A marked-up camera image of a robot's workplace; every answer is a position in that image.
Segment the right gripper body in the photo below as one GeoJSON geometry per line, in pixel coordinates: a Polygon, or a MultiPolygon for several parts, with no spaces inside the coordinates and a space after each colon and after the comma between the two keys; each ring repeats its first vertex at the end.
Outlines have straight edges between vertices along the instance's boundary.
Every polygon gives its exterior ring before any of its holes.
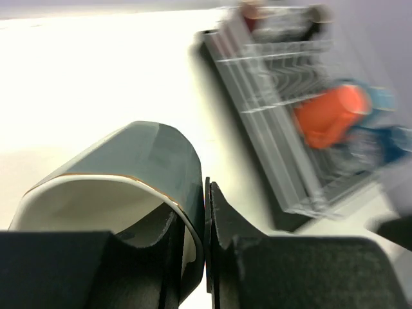
{"type": "Polygon", "coordinates": [[[411,213],[393,212],[373,216],[366,222],[371,238],[388,251],[411,251],[411,213]]]}

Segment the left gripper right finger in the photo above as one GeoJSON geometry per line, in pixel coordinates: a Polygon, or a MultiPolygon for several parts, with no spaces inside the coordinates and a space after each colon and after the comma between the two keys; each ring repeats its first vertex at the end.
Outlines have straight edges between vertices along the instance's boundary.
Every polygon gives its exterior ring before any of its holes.
{"type": "Polygon", "coordinates": [[[395,270],[361,237],[268,236],[205,182],[207,291],[214,308],[407,308],[395,270]]]}

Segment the black mug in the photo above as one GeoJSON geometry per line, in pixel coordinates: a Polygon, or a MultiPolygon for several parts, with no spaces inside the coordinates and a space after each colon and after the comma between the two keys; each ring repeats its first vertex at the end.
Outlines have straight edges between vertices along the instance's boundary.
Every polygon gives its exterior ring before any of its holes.
{"type": "Polygon", "coordinates": [[[305,36],[309,38],[327,29],[333,23],[333,14],[325,4],[310,5],[304,13],[304,20],[308,26],[305,36]]]}

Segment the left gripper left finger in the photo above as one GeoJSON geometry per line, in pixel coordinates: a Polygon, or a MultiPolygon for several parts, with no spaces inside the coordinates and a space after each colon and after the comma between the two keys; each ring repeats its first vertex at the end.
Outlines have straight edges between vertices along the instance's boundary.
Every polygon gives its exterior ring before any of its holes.
{"type": "Polygon", "coordinates": [[[177,308],[184,225],[170,212],[135,247],[110,232],[2,232],[2,308],[177,308]]]}

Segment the dark blue mug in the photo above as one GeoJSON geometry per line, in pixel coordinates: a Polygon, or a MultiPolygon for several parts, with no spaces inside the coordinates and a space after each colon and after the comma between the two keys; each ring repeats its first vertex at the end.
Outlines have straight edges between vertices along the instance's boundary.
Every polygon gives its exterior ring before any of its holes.
{"type": "Polygon", "coordinates": [[[358,127],[350,153],[367,169],[393,164],[411,154],[411,129],[404,126],[358,127]]]}

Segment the grey-blue mug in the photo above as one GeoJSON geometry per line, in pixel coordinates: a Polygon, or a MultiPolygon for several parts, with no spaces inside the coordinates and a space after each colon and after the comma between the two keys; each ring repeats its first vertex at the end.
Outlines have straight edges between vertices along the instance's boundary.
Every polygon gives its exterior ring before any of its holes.
{"type": "Polygon", "coordinates": [[[136,121],[110,133],[26,191],[12,231],[110,230],[136,243],[135,223],[160,207],[185,225],[181,300],[203,276],[201,163],[174,127],[136,121]]]}

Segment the light blue square mug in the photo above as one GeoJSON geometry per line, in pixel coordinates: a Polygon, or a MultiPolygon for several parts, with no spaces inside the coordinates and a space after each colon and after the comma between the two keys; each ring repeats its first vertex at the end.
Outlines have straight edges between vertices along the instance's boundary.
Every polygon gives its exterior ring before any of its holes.
{"type": "Polygon", "coordinates": [[[361,80],[351,78],[337,79],[336,83],[358,86],[367,94],[371,111],[362,120],[357,122],[357,126],[371,127],[381,117],[395,110],[393,95],[385,88],[370,86],[361,80]]]}

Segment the black drip tray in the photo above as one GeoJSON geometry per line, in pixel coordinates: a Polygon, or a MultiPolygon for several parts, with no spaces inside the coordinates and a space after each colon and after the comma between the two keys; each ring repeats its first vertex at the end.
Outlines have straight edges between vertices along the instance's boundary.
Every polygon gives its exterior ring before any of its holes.
{"type": "Polygon", "coordinates": [[[200,55],[210,68],[270,201],[278,230],[360,213],[364,224],[378,204],[375,172],[351,171],[338,152],[314,149],[294,122],[294,109],[337,79],[371,81],[346,39],[259,44],[249,36],[206,30],[200,55]]]}

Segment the orange mug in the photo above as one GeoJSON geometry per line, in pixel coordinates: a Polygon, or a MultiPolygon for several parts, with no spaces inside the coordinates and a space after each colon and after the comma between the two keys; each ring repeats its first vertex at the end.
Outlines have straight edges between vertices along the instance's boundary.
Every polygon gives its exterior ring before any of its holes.
{"type": "Polygon", "coordinates": [[[325,149],[370,112],[371,100],[362,87],[341,84],[302,102],[294,109],[294,122],[310,147],[325,149]]]}

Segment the brown mug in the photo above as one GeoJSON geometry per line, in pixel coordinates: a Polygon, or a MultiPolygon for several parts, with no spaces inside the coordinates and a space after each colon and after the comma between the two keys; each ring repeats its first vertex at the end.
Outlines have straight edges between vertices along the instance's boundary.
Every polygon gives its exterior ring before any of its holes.
{"type": "Polygon", "coordinates": [[[263,5],[265,1],[247,0],[240,4],[240,13],[246,24],[247,29],[252,33],[257,24],[262,21],[264,17],[263,5]]]}

